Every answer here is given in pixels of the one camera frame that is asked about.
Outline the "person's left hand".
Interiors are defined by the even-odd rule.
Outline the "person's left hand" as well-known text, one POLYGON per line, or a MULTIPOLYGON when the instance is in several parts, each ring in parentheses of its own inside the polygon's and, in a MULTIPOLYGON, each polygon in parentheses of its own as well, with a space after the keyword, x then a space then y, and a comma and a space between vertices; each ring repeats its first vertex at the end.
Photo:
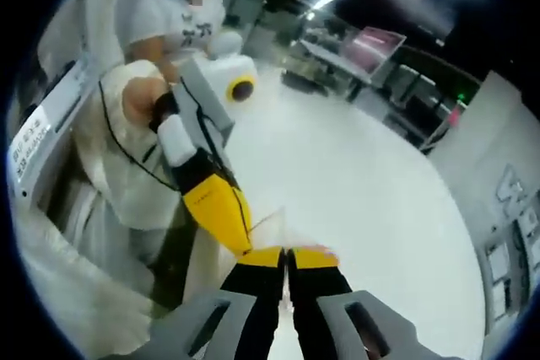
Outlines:
POLYGON ((168 83, 160 78, 133 78, 122 91, 124 116, 133 124, 147 126, 159 97, 168 92, 168 83))

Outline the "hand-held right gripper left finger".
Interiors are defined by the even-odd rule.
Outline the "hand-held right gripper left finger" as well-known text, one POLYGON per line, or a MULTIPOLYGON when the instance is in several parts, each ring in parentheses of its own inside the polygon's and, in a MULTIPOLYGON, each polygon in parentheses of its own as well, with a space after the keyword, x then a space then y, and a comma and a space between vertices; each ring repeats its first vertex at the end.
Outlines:
POLYGON ((202 293, 156 320, 148 342, 123 359, 266 359, 278 326, 284 249, 253 250, 219 290, 202 293))

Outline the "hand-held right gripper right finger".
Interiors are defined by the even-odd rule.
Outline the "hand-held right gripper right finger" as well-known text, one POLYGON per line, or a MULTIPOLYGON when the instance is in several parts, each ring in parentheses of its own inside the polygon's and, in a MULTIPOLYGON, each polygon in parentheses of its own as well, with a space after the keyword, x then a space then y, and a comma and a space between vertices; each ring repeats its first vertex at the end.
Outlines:
POLYGON ((306 359, 433 359, 415 326, 371 293, 354 291, 335 255, 288 251, 294 328, 306 359))

